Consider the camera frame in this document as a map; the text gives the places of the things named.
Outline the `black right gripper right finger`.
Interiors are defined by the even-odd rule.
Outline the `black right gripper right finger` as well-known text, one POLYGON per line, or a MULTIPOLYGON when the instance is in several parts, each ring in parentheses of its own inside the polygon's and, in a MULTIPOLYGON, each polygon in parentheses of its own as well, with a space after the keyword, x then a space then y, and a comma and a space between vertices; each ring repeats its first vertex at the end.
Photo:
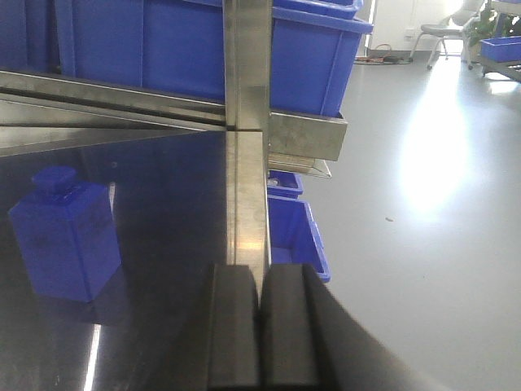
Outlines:
POLYGON ((372 337, 310 266, 272 266, 260 316, 266 390, 436 389, 372 337))

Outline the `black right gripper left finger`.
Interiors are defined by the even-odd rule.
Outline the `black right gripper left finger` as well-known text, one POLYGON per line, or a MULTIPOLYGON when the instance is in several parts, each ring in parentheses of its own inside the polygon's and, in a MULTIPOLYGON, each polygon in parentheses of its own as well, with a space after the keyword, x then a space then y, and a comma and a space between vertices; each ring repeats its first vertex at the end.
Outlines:
POLYGON ((212 293, 210 390, 260 386, 256 284, 248 266, 217 266, 212 293))

